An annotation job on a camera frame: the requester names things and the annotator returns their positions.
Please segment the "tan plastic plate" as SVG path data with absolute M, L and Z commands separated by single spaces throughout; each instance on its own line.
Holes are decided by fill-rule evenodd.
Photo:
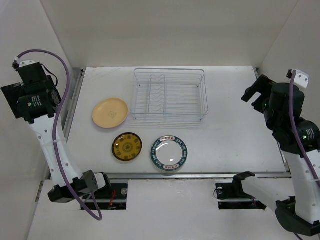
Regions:
M 93 109 L 93 122 L 100 128 L 111 129 L 125 122 L 129 114 L 127 103 L 120 98 L 108 98 Z

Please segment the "white wire dish rack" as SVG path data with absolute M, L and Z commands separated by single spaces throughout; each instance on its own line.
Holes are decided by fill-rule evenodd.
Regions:
M 142 121 L 200 122 L 209 113 L 205 71 L 137 67 L 130 113 Z

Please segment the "green rim white plate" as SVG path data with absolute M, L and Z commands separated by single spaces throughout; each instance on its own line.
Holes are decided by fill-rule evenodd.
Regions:
M 153 143 L 150 158 L 152 163 L 161 171 L 178 171 L 187 161 L 188 148 L 179 137 L 165 135 Z

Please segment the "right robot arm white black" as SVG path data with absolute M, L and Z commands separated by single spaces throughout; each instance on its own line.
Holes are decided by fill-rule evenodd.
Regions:
M 286 231 L 297 237 L 313 237 L 320 234 L 320 129 L 301 117 L 302 89 L 308 85 L 308 75 L 291 69 L 287 77 L 289 83 L 276 83 L 261 75 L 241 99 L 248 102 L 260 93 L 252 106 L 264 115 L 267 128 L 279 143 L 295 195 L 273 190 L 250 171 L 235 175 L 231 190 L 236 198 L 257 199 L 270 208 Z

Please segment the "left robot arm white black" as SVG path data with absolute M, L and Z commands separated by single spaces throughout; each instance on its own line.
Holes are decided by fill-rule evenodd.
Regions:
M 96 193 L 111 195 L 108 176 L 82 171 L 72 162 L 58 109 L 62 98 L 50 72 L 40 62 L 14 61 L 13 68 L 21 81 L 1 88 L 16 119 L 24 119 L 36 134 L 51 171 L 53 188 L 48 193 L 53 203 L 69 203 L 77 197 Z

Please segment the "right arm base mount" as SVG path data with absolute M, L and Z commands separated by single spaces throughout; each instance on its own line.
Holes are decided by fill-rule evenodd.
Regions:
M 235 175 L 232 182 L 215 183 L 213 196 L 218 200 L 219 210 L 265 210 L 267 208 L 259 200 L 244 192 L 242 181 L 256 175 L 250 171 Z

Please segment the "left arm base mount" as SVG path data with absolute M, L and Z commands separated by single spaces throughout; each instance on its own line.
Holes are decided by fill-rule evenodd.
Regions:
M 117 211 L 127 209 L 128 183 L 126 179 L 112 179 L 111 189 L 99 189 L 94 193 L 101 210 Z

